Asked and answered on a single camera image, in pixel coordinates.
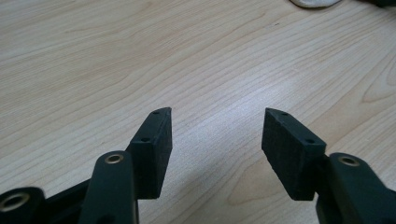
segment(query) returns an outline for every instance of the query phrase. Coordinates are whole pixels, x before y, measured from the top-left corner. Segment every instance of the black plastic part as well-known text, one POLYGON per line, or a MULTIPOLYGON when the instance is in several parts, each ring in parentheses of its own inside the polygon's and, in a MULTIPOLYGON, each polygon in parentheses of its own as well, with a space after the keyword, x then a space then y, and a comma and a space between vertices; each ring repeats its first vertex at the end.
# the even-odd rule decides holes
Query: black plastic part
POLYGON ((137 199, 159 198, 172 152, 171 108, 151 112, 126 151, 133 155, 137 199))
POLYGON ((129 152, 108 152, 96 161, 78 223, 138 223, 129 152))
POLYGON ((314 199, 315 164, 325 148, 326 143, 292 115, 265 109, 262 150, 293 200, 314 199))
POLYGON ((394 7, 394 6, 396 6, 396 0, 375 0, 375 3, 379 7, 394 7))
POLYGON ((77 223, 90 180, 81 182, 47 199, 49 223, 77 223))
POLYGON ((344 153, 333 153, 327 177, 343 223, 396 223, 396 199, 370 166, 344 153))
POLYGON ((13 189, 0 196, 0 224, 46 223, 44 192, 38 188, 13 189))
POLYGON ((329 201, 323 200, 323 198, 319 196, 316 209, 320 224, 343 223, 340 210, 335 203, 329 203, 329 201))

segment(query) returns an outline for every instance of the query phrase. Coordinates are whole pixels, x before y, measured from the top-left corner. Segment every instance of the mounting hole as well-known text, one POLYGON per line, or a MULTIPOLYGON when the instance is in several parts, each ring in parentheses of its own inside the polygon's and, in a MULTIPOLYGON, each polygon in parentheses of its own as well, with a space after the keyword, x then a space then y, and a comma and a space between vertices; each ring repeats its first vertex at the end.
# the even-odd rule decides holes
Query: mounting hole
POLYGON ((113 215, 107 214, 102 217, 99 217, 98 220, 96 221, 96 224, 111 224, 114 223, 115 221, 116 218, 113 215))
POLYGON ((305 142, 307 142, 309 144, 314 144, 315 143, 315 141, 310 139, 310 138, 305 139, 305 142))
POLYGON ((118 163, 122 160, 123 160, 123 156, 121 154, 114 154, 105 158, 105 162, 108 164, 118 163))
POLYGON ((360 166, 359 162, 351 157, 348 156, 341 156, 338 157, 338 160, 348 166, 360 166))
POLYGON ((0 202, 0 211, 9 212, 17 209, 29 201, 29 194, 25 192, 15 193, 8 196, 2 202, 0 202))

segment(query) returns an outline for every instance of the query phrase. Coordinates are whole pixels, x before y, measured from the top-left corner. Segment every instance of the white object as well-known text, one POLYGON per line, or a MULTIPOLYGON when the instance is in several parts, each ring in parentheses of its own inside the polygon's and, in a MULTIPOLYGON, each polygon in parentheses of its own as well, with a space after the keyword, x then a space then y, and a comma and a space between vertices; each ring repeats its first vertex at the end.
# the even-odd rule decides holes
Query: white object
POLYGON ((290 0, 299 7, 329 7, 340 0, 290 0))

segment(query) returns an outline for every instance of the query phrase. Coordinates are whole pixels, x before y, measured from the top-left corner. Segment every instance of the wooden table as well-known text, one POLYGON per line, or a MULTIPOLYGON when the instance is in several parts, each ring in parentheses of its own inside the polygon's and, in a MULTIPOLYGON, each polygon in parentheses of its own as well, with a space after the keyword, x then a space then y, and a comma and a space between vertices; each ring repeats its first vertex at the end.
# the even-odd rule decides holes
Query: wooden table
POLYGON ((47 196, 173 108, 163 192, 142 223, 318 223, 262 153, 290 112, 396 189, 396 8, 354 0, 0 3, 0 190, 47 196))

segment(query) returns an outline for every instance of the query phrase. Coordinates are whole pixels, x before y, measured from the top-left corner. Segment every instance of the wood grain surface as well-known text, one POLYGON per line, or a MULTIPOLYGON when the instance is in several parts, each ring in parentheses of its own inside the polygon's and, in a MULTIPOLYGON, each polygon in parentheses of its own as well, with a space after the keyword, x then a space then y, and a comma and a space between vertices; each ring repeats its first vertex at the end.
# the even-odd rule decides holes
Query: wood grain surface
POLYGON ((271 0, 0 2, 0 191, 89 178, 173 108, 163 192, 142 223, 318 223, 261 151, 290 112, 396 189, 396 8, 271 0))

